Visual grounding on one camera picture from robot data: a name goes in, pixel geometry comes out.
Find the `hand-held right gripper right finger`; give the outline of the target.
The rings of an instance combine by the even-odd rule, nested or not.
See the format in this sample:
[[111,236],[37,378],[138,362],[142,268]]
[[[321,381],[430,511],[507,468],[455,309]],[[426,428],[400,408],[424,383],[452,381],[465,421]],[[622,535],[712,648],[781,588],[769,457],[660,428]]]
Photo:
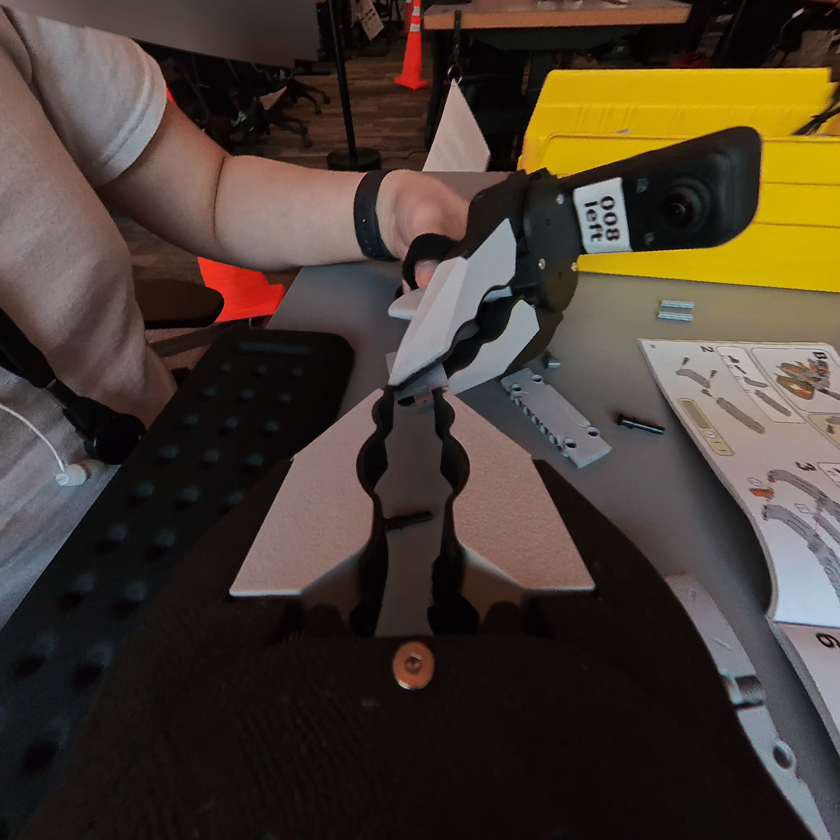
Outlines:
[[433,633],[474,634],[499,603],[593,592],[530,454],[446,392],[434,393],[434,426],[450,494],[432,570]]

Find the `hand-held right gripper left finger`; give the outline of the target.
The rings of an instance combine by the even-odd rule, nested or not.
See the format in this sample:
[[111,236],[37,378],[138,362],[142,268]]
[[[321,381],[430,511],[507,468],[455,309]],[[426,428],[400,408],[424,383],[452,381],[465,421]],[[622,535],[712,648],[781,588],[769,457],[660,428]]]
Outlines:
[[230,587],[234,597],[306,596],[374,634],[389,552],[376,487],[388,469],[395,394],[375,389],[295,455]]

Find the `grey toy building panel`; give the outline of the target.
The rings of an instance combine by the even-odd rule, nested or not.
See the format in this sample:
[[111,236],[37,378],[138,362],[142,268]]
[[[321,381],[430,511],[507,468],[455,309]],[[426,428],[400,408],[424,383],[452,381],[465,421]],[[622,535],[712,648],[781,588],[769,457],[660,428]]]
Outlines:
[[541,374],[524,368],[500,380],[514,405],[577,469],[612,452],[600,431]]
[[393,405],[412,406],[418,412],[423,413],[434,410],[434,394],[449,390],[449,380],[442,363],[436,364],[395,389],[385,388],[380,402],[387,402],[386,397]]

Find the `person's left forearm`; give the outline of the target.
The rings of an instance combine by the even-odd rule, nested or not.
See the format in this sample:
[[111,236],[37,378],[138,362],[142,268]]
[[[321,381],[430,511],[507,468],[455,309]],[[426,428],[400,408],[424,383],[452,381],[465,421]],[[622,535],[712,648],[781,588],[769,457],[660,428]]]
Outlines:
[[254,156],[222,164],[206,256],[255,270],[362,260],[354,227],[359,173]]

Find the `person's left hand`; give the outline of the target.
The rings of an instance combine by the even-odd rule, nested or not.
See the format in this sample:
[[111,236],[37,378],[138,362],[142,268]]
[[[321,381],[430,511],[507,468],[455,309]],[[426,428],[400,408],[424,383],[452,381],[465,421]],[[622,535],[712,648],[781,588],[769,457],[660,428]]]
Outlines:
[[464,237],[469,202],[438,179],[420,172],[391,171],[376,198],[381,239],[392,256],[404,259],[420,235]]

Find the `black wristband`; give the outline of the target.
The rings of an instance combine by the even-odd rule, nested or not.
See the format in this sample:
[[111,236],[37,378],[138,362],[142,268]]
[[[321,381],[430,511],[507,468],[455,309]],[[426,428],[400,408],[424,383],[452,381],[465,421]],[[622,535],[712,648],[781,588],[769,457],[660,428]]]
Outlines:
[[353,227],[362,256],[384,262],[396,262],[397,256],[382,238],[376,204],[385,177],[394,171],[377,170],[364,173],[353,196]]

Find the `hanging white paper sheet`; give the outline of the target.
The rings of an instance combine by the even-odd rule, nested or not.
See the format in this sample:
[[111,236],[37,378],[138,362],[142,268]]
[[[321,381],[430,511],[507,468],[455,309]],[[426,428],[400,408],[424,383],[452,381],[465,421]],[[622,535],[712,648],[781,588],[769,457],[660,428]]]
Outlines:
[[489,160],[480,126],[459,84],[452,81],[423,172],[481,173],[487,171]]

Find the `black perforated wrist rest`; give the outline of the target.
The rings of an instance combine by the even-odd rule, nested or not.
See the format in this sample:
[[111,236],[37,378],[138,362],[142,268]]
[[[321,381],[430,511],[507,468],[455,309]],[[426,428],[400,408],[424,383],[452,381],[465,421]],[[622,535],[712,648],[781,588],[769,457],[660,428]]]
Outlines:
[[353,366],[337,334],[239,328],[185,378],[2,628],[2,838],[57,782],[172,567],[337,418]]

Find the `black pole stand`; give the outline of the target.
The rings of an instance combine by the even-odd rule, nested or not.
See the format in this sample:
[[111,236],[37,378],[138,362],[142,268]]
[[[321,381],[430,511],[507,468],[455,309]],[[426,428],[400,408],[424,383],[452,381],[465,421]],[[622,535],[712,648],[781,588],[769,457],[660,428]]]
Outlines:
[[343,42],[340,35],[339,16],[334,1],[325,2],[329,11],[334,63],[337,72],[341,100],[346,149],[338,149],[327,156],[328,168],[337,172],[372,172],[382,168],[382,157],[378,150],[359,147],[354,133],[354,122],[350,104],[349,84],[346,76]]

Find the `wooden background table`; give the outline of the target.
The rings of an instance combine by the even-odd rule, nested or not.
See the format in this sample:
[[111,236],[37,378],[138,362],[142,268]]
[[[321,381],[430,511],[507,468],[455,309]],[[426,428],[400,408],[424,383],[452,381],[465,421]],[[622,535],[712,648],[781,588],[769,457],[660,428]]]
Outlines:
[[423,24],[428,32],[452,30],[460,14],[466,30],[682,25],[690,11],[671,1],[474,1],[433,4]]

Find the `light grey plate with bolt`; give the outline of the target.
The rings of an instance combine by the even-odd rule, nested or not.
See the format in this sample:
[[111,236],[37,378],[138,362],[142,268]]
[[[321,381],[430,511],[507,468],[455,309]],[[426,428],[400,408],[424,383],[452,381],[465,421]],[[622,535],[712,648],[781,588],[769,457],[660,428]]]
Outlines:
[[707,591],[688,574],[672,574],[665,582],[702,637],[745,735],[778,790],[813,838],[828,839],[808,785],[799,777],[795,753],[780,739],[766,706],[767,693],[748,654]]

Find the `orange traffic cone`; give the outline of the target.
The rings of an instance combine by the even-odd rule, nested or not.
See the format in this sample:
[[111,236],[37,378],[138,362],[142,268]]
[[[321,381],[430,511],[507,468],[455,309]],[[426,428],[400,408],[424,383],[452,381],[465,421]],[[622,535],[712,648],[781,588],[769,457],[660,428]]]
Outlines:
[[428,86],[428,81],[423,77],[422,15],[420,1],[412,1],[402,72],[394,78],[394,83],[410,91],[417,91]]
[[243,269],[198,257],[205,287],[224,298],[216,323],[271,317],[285,296],[283,285],[272,286],[257,270]]

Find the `white instruction booklet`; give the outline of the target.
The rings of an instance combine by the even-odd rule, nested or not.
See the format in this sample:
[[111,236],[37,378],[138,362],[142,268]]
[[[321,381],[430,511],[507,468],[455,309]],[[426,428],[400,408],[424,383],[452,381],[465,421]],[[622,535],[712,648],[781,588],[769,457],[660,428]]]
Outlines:
[[767,621],[838,749],[838,354],[827,343],[639,346],[751,521],[770,574]]

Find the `yellow storage bin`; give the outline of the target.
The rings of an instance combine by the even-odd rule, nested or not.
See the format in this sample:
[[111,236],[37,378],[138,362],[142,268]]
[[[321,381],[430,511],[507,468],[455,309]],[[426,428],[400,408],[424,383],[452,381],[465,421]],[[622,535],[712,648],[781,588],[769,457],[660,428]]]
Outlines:
[[730,127],[762,136],[761,196],[730,243],[693,252],[586,256],[583,271],[838,291],[838,118],[828,69],[554,70],[543,83],[519,169],[570,175]]

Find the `black office chair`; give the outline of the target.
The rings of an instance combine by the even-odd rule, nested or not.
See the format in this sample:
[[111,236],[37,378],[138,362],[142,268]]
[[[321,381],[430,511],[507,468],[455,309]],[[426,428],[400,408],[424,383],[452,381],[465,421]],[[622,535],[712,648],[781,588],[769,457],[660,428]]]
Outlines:
[[227,93],[237,110],[227,132],[227,145],[231,149],[269,135],[271,127],[296,134],[305,149],[312,147],[307,124],[287,111],[300,99],[307,99],[319,116],[322,110],[315,95],[322,98],[323,104],[329,104],[330,97],[325,91],[299,81],[289,68],[235,59],[227,59],[226,65],[232,78]]

